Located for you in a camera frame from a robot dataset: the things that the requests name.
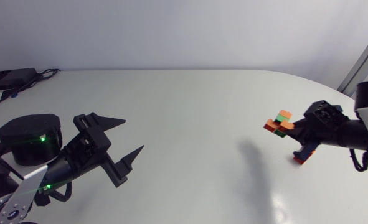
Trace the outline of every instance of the green block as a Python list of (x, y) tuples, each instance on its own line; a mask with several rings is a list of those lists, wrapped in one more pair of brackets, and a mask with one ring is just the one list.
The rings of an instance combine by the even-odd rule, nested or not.
[(280, 124), (282, 121), (289, 121), (289, 118), (278, 114), (278, 116), (275, 119), (275, 122), (277, 122), (278, 124)]
[(275, 130), (274, 131), (274, 134), (276, 134), (277, 136), (280, 136), (280, 137), (285, 137), (286, 136), (286, 134), (285, 133), (283, 133), (283, 132), (281, 132), (281, 131), (279, 131), (279, 130)]

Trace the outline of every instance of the black cable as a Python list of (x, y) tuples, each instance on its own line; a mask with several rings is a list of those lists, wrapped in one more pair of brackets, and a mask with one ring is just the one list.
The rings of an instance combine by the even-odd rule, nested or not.
[(67, 183), (66, 184), (66, 191), (65, 191), (65, 195), (62, 195), (61, 193), (59, 193), (58, 191), (53, 191), (53, 192), (51, 192), (49, 195), (52, 197), (52, 198), (54, 198), (54, 199), (56, 199), (56, 200), (58, 200), (58, 201), (60, 201), (60, 202), (66, 202), (67, 200), (69, 200), (70, 199), (70, 196), (72, 196), (72, 189), (73, 189), (73, 187), (72, 187), (72, 183), (71, 182), (69, 182), (69, 183)]
[[(42, 73), (38, 73), (31, 81), (27, 82), (25, 85), (16, 88), (15, 90), (6, 90), (2, 93), (2, 96), (0, 98), (0, 103), (6, 99), (8, 99), (10, 96), (15, 95), (16, 93), (19, 93), (20, 91), (24, 91), (28, 88), (32, 88), (35, 84), (43, 81), (43, 80), (47, 80), (52, 78), (56, 73), (58, 73), (60, 70), (59, 69), (47, 69), (45, 71), (43, 71)], [(47, 73), (51, 73), (51, 75), (44, 77), (45, 74)]]
[(7, 162), (5, 162), (3, 159), (0, 158), (0, 165), (11, 171), (13, 174), (15, 174), (18, 178), (23, 180), (23, 176), (20, 175), (18, 172), (16, 172)]
[(349, 149), (349, 150), (350, 150), (352, 163), (354, 164), (354, 167), (356, 168), (356, 170), (358, 172), (364, 172), (365, 170), (367, 170), (368, 169), (368, 158), (366, 156), (366, 152), (364, 153), (364, 155), (362, 157), (362, 165), (360, 165), (360, 163), (357, 160), (356, 153), (355, 153), (354, 149)]

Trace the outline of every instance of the metal pole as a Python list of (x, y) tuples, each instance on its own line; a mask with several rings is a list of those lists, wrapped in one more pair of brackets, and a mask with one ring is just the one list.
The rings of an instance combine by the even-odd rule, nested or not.
[(357, 84), (364, 81), (366, 76), (368, 76), (368, 46), (337, 90), (351, 96), (355, 92)]

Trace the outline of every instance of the green led light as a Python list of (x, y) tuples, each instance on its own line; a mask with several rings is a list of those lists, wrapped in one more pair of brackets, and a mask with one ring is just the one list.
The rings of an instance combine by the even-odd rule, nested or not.
[(46, 138), (46, 137), (47, 137), (47, 136), (43, 134), (43, 135), (41, 135), (41, 136), (40, 136), (40, 140), (43, 142), (43, 141), (47, 140), (47, 138)]

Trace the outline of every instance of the white table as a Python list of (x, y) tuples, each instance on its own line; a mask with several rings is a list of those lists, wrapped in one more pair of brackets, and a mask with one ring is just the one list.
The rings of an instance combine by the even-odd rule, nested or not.
[(348, 149), (319, 146), (299, 166), (300, 144), (263, 129), (279, 110), (296, 121), (319, 100), (355, 119), (349, 97), (278, 72), (61, 72), (1, 103), (0, 127), (53, 113), (66, 144), (77, 134), (73, 117), (94, 111), (128, 121), (106, 133), (115, 161), (145, 145), (119, 188), (96, 168), (74, 180), (68, 202), (34, 207), (25, 221), (368, 223), (368, 171), (355, 171)]

